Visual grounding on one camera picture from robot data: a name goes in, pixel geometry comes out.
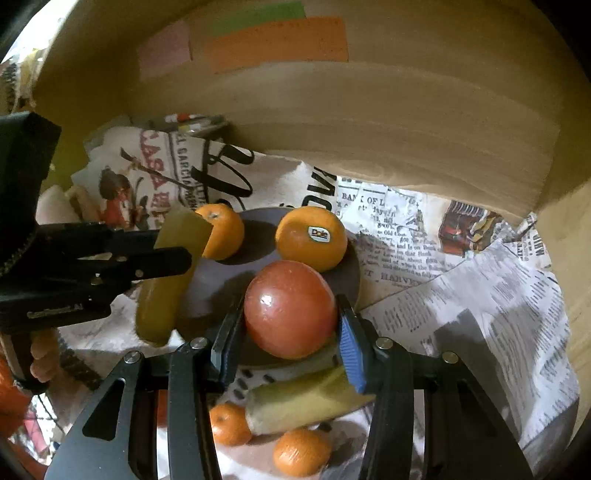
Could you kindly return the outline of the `orange sleeve forearm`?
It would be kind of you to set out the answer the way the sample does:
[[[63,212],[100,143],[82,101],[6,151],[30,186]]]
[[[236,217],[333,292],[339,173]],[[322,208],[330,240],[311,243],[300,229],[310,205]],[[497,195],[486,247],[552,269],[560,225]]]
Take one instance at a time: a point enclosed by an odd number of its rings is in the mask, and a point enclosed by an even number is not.
[[[30,397],[13,383],[11,371],[4,358],[0,362],[0,435],[9,438],[23,424]]]

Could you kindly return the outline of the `person's hand holding gripper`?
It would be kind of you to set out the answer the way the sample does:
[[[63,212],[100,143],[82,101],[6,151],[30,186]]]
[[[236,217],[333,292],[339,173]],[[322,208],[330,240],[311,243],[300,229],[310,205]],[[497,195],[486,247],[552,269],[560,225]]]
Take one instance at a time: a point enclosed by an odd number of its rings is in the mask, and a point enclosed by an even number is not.
[[[34,332],[30,349],[33,362],[30,372],[41,383],[49,382],[59,367],[59,344],[56,329]]]

